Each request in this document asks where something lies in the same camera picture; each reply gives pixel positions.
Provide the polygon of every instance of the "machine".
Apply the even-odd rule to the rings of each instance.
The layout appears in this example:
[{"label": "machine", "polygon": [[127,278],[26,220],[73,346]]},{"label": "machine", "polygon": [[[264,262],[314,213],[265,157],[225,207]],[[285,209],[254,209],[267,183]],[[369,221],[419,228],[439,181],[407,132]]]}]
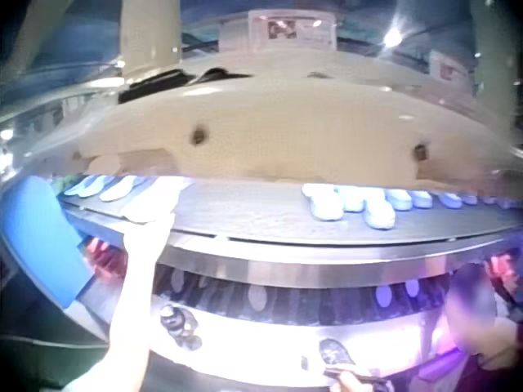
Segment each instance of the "machine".
[{"label": "machine", "polygon": [[[124,3],[122,36],[136,12],[136,2]],[[217,27],[218,40],[189,51],[164,33],[177,22],[166,17],[157,37],[144,38],[147,50],[122,46],[122,77],[54,95],[46,105],[61,107],[63,119],[5,144],[7,206],[18,205],[13,194],[25,197],[20,184],[28,176],[53,183],[108,176],[94,194],[67,195],[64,187],[56,198],[81,238],[122,248],[134,225],[126,206],[161,176],[190,178],[157,265],[155,353],[245,385],[330,385],[312,369],[347,358],[375,376],[422,369],[418,382],[434,385],[423,378],[433,371],[423,369],[454,350],[442,310],[450,275],[521,246],[523,215],[514,208],[521,153],[511,147],[507,119],[476,95],[466,66],[436,51],[416,62],[387,41],[364,56],[342,36],[344,18],[251,10],[196,24],[194,31]],[[149,38],[170,40],[170,54],[158,45],[144,61]],[[175,64],[181,52],[186,58]],[[442,69],[454,76],[443,78]],[[74,109],[63,109],[78,97]],[[125,176],[146,180],[102,201]],[[321,221],[304,183],[424,190],[433,204],[396,212],[387,230],[369,227],[358,212]],[[436,197],[444,192],[479,201],[449,208]],[[60,219],[53,216],[46,219]],[[110,322],[122,282],[58,261],[49,274],[23,260],[13,220],[6,221],[5,258],[103,336],[96,323]],[[71,244],[73,252],[78,240]],[[96,320],[80,317],[79,306]]]}]

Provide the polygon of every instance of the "cable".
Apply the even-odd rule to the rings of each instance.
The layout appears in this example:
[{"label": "cable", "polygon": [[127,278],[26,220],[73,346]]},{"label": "cable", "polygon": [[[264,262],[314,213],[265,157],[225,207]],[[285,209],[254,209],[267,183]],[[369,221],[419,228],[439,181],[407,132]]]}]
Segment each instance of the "cable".
[{"label": "cable", "polygon": [[0,341],[19,341],[29,345],[40,345],[43,347],[56,347],[60,349],[72,350],[98,350],[107,349],[109,345],[76,345],[73,343],[56,343],[53,341],[40,341],[39,339],[32,339],[30,337],[15,336],[15,335],[0,335]]}]

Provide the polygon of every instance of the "blue panel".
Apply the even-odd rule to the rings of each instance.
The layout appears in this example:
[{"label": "blue panel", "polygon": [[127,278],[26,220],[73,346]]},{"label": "blue panel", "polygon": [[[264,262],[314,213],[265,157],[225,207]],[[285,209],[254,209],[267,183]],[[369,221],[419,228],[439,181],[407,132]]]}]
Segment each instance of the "blue panel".
[{"label": "blue panel", "polygon": [[82,238],[65,219],[52,187],[28,177],[4,194],[0,211],[2,232],[20,263],[68,307],[93,272],[78,250]]}]

